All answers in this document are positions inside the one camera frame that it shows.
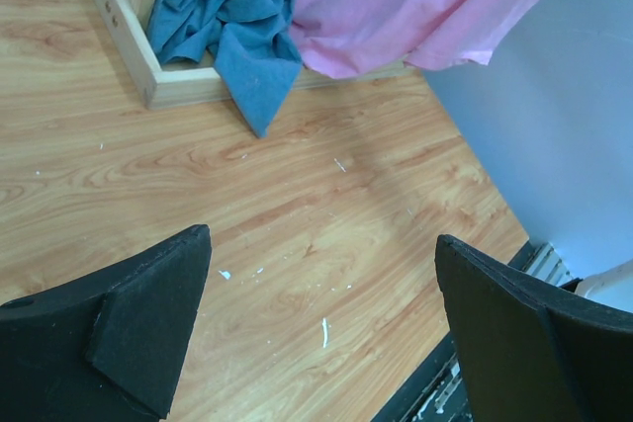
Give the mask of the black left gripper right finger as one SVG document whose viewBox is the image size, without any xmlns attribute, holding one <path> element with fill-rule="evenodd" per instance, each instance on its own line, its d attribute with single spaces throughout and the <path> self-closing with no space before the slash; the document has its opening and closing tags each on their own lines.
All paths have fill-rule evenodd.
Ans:
<svg viewBox="0 0 633 422">
<path fill-rule="evenodd" d="M 632 315 L 437 238 L 435 269 L 477 421 L 629 421 Z"/>
</svg>

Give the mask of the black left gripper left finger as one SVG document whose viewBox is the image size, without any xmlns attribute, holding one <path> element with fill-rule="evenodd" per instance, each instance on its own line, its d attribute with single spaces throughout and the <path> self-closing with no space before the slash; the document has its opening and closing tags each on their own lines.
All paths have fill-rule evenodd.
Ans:
<svg viewBox="0 0 633 422">
<path fill-rule="evenodd" d="M 197 224 L 2 304 L 2 420 L 166 419 L 211 256 L 210 229 Z"/>
</svg>

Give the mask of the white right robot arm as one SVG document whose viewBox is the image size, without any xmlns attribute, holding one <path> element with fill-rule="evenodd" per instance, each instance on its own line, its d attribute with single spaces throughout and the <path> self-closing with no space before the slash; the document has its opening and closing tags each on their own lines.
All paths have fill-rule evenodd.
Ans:
<svg viewBox="0 0 633 422">
<path fill-rule="evenodd" d="M 633 312 L 633 262 L 628 261 L 578 283 L 575 294 L 612 308 Z"/>
</svg>

